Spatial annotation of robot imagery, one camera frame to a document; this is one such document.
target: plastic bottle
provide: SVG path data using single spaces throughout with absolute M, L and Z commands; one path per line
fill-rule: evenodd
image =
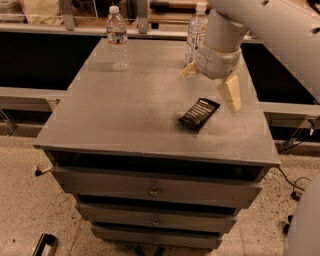
M 195 52 L 204 38 L 205 29 L 208 23 L 206 9 L 206 3 L 197 3 L 196 14 L 189 21 L 187 50 L 185 56 L 186 65 L 194 60 Z
M 124 71 L 128 68 L 127 30 L 118 6 L 110 6 L 107 17 L 107 37 L 114 70 Z

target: table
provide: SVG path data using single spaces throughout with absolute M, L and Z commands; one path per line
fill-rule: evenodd
M 241 59 L 233 113 L 202 75 L 178 80 L 185 42 L 130 40 L 130 67 L 112 70 L 102 39 L 35 147 L 104 240 L 217 248 L 280 161 Z M 177 121 L 199 98 L 221 104 L 199 131 Z

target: speckled floor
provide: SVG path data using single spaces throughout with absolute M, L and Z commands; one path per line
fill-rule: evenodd
M 44 255 L 56 256 L 136 256 L 141 246 L 146 256 L 157 247 L 123 242 L 104 242 L 94 237 L 90 224 L 74 208 L 75 199 L 65 194 L 51 173 L 34 176 L 34 165 L 45 168 L 49 161 L 42 151 L 33 148 L 37 131 L 18 128 L 7 137 L 0 123 L 0 255 L 32 255 L 42 233 L 53 234 L 58 245 L 46 247 Z M 320 173 L 320 148 L 301 145 L 293 155 L 281 155 L 282 169 L 292 181 L 301 176 L 313 179 Z M 300 180 L 306 187 L 308 181 Z M 166 247 L 164 256 L 199 255 L 282 255 L 285 236 L 282 227 L 296 202 L 290 198 L 292 186 L 277 169 L 263 180 L 263 190 L 248 210 L 242 210 L 218 250 L 207 251 Z

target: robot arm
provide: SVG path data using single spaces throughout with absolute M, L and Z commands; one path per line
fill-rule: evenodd
M 202 74 L 228 77 L 237 68 L 241 42 L 250 29 L 320 102 L 320 15 L 307 0 L 208 2 L 215 9 L 196 57 Z

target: cabinet top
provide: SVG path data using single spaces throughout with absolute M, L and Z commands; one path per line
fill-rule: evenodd
M 247 67 L 236 71 L 242 107 L 233 113 L 221 98 L 220 80 L 203 75 L 177 79 L 185 42 L 129 40 L 130 66 L 112 70 L 101 39 L 40 132 L 35 147 L 277 166 L 279 157 Z M 199 132 L 177 121 L 199 98 L 220 108 Z

